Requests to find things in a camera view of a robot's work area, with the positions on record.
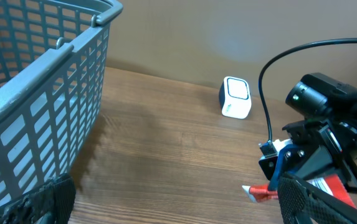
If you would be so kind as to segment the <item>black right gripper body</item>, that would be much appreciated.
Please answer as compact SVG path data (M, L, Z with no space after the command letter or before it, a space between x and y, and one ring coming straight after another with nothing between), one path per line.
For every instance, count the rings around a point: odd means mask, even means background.
M357 129L345 122L299 121L282 128L290 136L277 153L269 190L277 190L289 173L303 180L336 174L350 193L357 194Z

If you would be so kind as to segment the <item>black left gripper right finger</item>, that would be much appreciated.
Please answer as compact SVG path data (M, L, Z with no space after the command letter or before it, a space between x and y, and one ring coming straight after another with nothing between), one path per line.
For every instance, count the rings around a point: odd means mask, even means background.
M278 200L284 224L357 224L357 209L292 174L278 182Z

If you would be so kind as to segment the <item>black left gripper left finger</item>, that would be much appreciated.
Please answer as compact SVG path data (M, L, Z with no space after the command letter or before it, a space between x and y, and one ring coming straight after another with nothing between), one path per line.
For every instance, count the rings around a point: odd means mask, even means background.
M49 178L44 184L0 206L0 224L69 222L76 188L68 173Z

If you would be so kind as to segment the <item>red Nescafe coffee stick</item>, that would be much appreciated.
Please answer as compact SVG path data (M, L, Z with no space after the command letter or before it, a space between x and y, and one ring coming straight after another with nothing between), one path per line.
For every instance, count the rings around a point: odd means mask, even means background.
M346 191L344 185L341 183L340 178L334 174L328 177L320 177L316 179L308 180L309 184L324 191L331 196L341 200L342 202L355 208L356 205L352 201L349 193ZM268 184L264 185L243 185L242 186L246 195L254 203L260 203L268 200L277 200L278 193L276 190L269 191Z

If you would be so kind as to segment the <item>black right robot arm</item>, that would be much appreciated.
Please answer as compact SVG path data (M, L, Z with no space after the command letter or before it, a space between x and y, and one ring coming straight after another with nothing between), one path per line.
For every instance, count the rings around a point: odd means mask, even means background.
M357 194L357 88L322 73L306 74L285 100L304 119L283 127L288 142L276 150L269 190L289 173L303 180L337 175Z

